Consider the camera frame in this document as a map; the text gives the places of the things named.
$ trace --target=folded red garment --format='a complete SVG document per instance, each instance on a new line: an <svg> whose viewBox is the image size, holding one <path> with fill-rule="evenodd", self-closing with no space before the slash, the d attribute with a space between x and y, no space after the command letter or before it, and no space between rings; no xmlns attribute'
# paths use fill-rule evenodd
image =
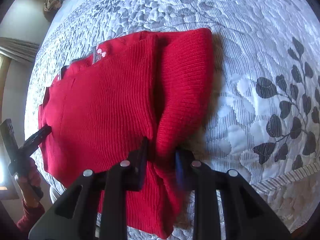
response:
<svg viewBox="0 0 320 240"><path fill-rule="evenodd" d="M210 97L211 32L133 33L105 41L97 53L72 63L46 90L39 128L48 124L52 133L40 146L44 169L68 187L86 169L126 159L148 137L146 179L140 192L127 193L127 224L165 239L183 198L174 149L199 128Z"/></svg>

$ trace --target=sweater sleeve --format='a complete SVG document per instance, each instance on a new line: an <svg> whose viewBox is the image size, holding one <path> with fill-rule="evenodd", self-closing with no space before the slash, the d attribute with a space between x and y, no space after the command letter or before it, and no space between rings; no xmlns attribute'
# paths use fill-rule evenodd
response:
<svg viewBox="0 0 320 240"><path fill-rule="evenodd" d="M24 200L22 200L23 217L17 222L17 227L19 228L20 232L25 236L28 237L29 231L34 226L34 224L39 220L39 218L44 214L44 207L39 203L38 207L32 208L28 207Z"/></svg>

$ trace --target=white quilted bedspread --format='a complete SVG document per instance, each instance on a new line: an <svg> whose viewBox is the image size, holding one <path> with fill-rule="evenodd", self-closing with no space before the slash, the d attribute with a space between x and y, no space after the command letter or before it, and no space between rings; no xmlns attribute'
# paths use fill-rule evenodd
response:
<svg viewBox="0 0 320 240"><path fill-rule="evenodd" d="M26 138L38 130L45 87L91 46L202 27L213 33L214 87L208 116L185 147L215 170L239 171L293 231L320 200L320 23L305 0L66 0L36 58ZM40 151L33 157L62 193ZM193 211L191 194L169 239L192 238ZM128 237L157 238L134 228Z"/></svg>

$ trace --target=silver screw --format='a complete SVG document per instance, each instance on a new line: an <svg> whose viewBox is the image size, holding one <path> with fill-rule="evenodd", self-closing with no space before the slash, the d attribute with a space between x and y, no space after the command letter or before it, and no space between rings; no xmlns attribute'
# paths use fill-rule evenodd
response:
<svg viewBox="0 0 320 240"><path fill-rule="evenodd" d="M121 167L128 167L130 165L130 162L128 160L123 160L120 162Z"/></svg>
<svg viewBox="0 0 320 240"><path fill-rule="evenodd" d="M195 168L199 168L201 166L201 162L200 161L193 161L191 163L192 167L195 167Z"/></svg>
<svg viewBox="0 0 320 240"><path fill-rule="evenodd" d="M231 177L236 177L236 176L238 176L238 171L236 171L236 170L230 170L230 171L228 171L228 174L229 174Z"/></svg>
<svg viewBox="0 0 320 240"><path fill-rule="evenodd" d="M92 170L85 170L83 172L83 176L85 176L85 177L90 177L92 174L93 174Z"/></svg>

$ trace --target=white wall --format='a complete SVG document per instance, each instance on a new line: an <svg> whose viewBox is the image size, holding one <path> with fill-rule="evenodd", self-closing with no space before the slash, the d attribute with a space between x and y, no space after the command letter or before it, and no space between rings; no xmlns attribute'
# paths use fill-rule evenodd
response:
<svg viewBox="0 0 320 240"><path fill-rule="evenodd" d="M45 0L15 0L0 23L0 37L42 44L50 27L43 14Z"/></svg>
<svg viewBox="0 0 320 240"><path fill-rule="evenodd" d="M24 142L24 113L31 72L32 66L26 66L12 60L4 86L2 120L5 120L6 118L12 120L14 136L18 145L22 145ZM19 187L14 179L13 181L21 198ZM41 200L41 203L46 210L51 206L49 187L50 186L42 178L41 188L44 192L44 197ZM23 216L23 208L20 199L6 200L2 201L2 203L13 221L17 222Z"/></svg>

